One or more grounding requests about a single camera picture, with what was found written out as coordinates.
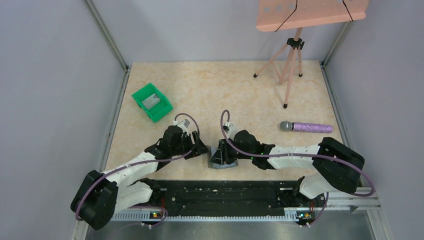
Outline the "grey card holder wallet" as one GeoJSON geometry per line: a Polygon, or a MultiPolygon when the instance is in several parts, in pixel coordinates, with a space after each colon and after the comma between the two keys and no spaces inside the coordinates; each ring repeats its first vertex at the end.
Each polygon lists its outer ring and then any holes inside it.
{"type": "MultiPolygon", "coordinates": [[[[210,150],[209,150],[210,159],[211,159],[211,148],[215,148],[215,147],[213,146],[210,147],[210,150]]],[[[228,169],[228,168],[237,167],[239,165],[237,160],[233,163],[226,163],[224,160],[221,160],[221,163],[212,163],[210,162],[210,159],[207,161],[207,166],[210,169],[228,169]]]]}

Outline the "silver credit card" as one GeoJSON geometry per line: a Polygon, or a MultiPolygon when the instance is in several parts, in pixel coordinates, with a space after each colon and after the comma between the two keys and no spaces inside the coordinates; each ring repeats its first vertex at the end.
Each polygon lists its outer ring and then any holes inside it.
{"type": "Polygon", "coordinates": [[[160,97],[154,93],[151,94],[149,97],[144,99],[141,104],[146,110],[152,109],[154,106],[156,106],[161,101],[160,97]]]}

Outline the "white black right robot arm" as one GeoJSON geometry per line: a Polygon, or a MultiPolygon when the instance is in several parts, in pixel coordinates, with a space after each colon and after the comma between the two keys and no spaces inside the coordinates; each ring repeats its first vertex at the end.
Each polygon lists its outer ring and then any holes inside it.
{"type": "Polygon", "coordinates": [[[333,191],[354,194],[365,164],[360,154],[332,137],[310,146],[286,147],[261,143],[247,130],[221,139],[209,162],[217,169],[232,167],[238,160],[251,160],[261,170],[315,169],[315,174],[301,177],[292,190],[294,197],[310,200],[333,191]]]}

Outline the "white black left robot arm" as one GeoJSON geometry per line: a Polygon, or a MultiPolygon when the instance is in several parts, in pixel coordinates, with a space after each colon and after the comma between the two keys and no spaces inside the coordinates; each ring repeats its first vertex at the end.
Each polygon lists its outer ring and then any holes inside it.
{"type": "Polygon", "coordinates": [[[186,127],[171,125],[162,138],[127,163],[104,172],[90,171],[70,209],[77,220],[99,230],[114,214],[147,203],[156,196],[159,188],[146,175],[159,171],[171,161],[195,158],[209,151],[198,130],[188,133],[186,127]]]}

